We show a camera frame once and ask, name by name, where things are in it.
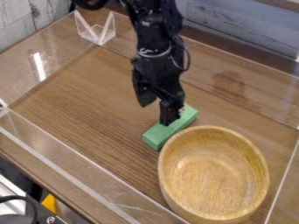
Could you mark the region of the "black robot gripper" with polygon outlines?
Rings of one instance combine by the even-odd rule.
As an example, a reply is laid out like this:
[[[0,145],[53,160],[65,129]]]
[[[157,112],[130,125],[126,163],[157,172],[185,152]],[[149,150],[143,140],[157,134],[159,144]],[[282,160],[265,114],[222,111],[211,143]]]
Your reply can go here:
[[[173,53],[161,58],[133,58],[133,82],[141,106],[147,107],[161,99],[161,124],[170,126],[185,109],[185,92],[181,84],[183,53]]]

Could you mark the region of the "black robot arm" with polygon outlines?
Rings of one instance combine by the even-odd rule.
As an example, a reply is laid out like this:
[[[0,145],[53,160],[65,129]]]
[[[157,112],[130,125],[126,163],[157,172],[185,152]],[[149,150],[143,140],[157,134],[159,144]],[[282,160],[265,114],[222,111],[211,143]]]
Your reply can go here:
[[[111,0],[71,0],[89,11]],[[183,15],[175,0],[114,0],[123,5],[137,34],[137,56],[131,59],[133,83],[139,104],[161,107],[161,124],[182,117],[186,94],[181,83],[191,66],[191,54],[181,37]]]

